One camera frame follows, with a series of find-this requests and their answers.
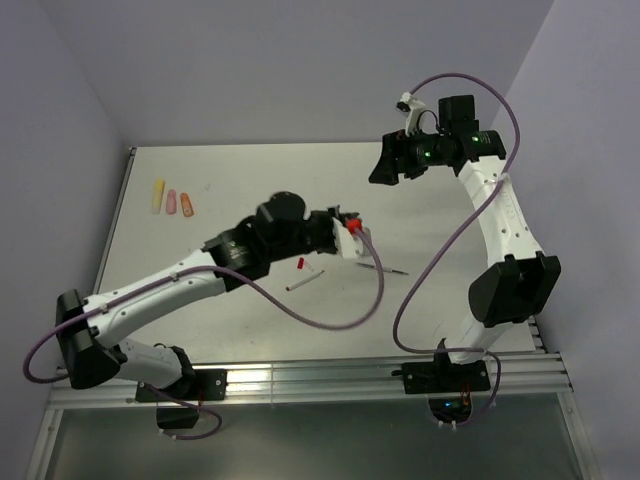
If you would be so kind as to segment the white pen with red tip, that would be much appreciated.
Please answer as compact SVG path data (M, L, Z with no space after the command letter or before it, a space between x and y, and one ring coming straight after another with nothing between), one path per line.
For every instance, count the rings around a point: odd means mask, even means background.
M309 284L312 281L315 281L316 279L320 278L323 274L325 273L325 270L320 270L318 272L313 273L312 275L309 275L307 277L305 277L304 279L301 279L297 282L294 282L290 285L285 286L285 291L287 292L291 292L294 291L302 286L305 286L307 284Z

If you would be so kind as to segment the orange highlighter pen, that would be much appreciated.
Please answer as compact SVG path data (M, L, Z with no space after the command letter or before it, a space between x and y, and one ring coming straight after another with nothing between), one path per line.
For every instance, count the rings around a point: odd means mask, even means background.
M194 215L194 208L189 195L186 192L180 194L180 205L183 215L190 218Z

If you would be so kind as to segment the pink highlighter pen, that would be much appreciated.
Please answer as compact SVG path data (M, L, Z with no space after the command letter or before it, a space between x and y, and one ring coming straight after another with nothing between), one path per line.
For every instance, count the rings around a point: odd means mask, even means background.
M175 215L178 210L178 195L175 190L170 189L167 192L165 202L165 212L167 215Z

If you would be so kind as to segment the yellow marker pen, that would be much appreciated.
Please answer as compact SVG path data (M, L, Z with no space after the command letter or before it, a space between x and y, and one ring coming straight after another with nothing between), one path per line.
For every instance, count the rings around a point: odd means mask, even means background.
M151 201L151 213L158 215L161 211L164 197L165 181L163 179L157 179L154 182L152 201Z

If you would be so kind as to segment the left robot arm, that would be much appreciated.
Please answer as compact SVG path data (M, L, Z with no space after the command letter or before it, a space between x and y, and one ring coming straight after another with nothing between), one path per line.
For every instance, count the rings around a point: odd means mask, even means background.
M140 343L132 333L247 280L257 281L274 262L310 253L354 259L361 243L352 229L360 224L355 214L342 214L336 207L307 211L300 196L278 192L236 227L169 268L105 294L61 295L59 321L89 316L58 335L71 386L82 390L120 378L150 384L172 399L187 397L195 373L184 350Z

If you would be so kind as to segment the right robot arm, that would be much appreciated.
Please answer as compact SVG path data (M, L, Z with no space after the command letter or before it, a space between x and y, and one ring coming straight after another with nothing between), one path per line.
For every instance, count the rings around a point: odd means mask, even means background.
M504 144L498 132L481 130L473 96L441 99L432 134L420 128L427 107L413 94L404 93L397 107L407 116L405 127L383 136L370 183L394 186L431 167L451 168L472 202L486 246L487 269L469 286L467 317L458 334L440 342L447 356L432 368L435 383L452 390L466 379L466 364L541 312L561 265L532 234L505 170Z

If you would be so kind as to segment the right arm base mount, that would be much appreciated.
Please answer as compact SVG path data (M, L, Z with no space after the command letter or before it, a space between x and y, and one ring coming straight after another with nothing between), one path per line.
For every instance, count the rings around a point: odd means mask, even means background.
M436 421L451 427L470 420L472 394L491 387L485 361L455 364L448 353L436 353L430 361L403 363L391 376L401 380L407 395L449 394L428 404Z

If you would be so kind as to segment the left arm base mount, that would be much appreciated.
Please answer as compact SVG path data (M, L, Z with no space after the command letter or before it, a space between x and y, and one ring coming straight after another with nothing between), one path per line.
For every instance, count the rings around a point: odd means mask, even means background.
M222 417L206 403L225 399L227 371L225 369L196 369L195 377L185 388L158 389L139 382L134 400L138 404L156 405L156 425L161 434L181 441L208 438L218 433ZM203 433L191 433L199 420L211 417L214 426Z

